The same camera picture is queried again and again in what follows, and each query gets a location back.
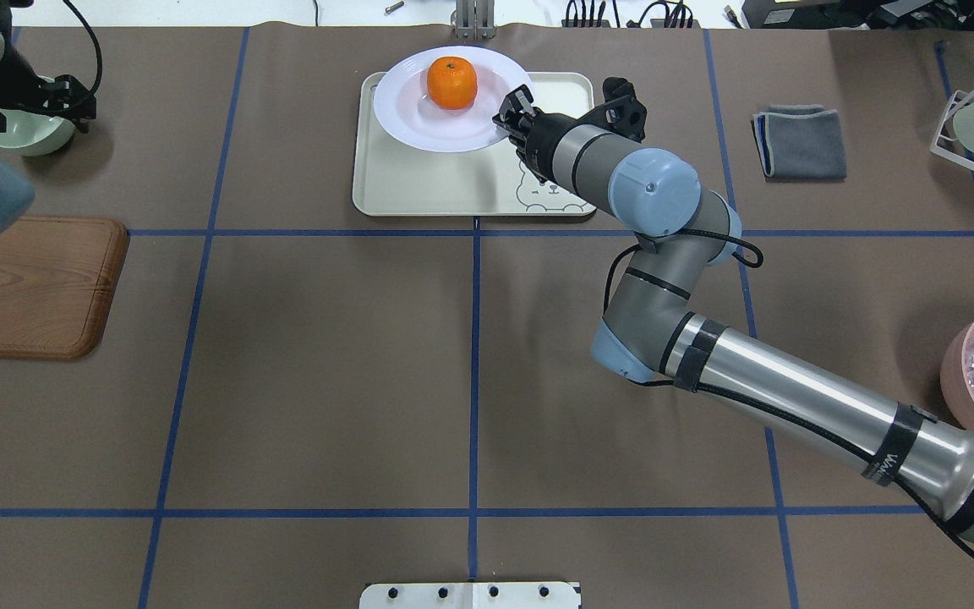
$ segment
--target orange fruit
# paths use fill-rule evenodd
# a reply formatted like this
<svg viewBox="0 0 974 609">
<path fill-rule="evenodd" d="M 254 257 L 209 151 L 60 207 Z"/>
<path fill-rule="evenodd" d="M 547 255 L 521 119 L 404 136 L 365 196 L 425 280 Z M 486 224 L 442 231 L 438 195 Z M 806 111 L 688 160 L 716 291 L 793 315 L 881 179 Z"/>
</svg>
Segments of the orange fruit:
<svg viewBox="0 0 974 609">
<path fill-rule="evenodd" d="M 468 59 L 437 58 L 426 70 L 426 94 L 438 107 L 471 107 L 478 89 L 476 69 Z"/>
</svg>

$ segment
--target wooden tray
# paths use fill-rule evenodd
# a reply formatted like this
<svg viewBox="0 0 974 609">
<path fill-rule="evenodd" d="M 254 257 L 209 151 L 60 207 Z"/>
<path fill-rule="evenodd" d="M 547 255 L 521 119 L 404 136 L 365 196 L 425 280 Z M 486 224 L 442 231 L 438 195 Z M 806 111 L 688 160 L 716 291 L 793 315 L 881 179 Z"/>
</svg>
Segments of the wooden tray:
<svg viewBox="0 0 974 609">
<path fill-rule="evenodd" d="M 107 218 L 25 217 L 0 236 L 0 358 L 77 359 L 100 342 L 127 255 Z"/>
</svg>

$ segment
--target folded towel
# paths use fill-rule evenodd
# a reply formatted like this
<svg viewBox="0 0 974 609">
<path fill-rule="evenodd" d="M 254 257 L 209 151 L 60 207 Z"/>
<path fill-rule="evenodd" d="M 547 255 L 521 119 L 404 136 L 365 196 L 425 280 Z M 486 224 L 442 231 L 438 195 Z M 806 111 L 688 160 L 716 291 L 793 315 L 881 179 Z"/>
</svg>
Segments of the folded towel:
<svg viewBox="0 0 974 609">
<path fill-rule="evenodd" d="M 840 115 L 822 105 L 770 105 L 753 116 L 762 170 L 770 178 L 846 178 Z"/>
</svg>

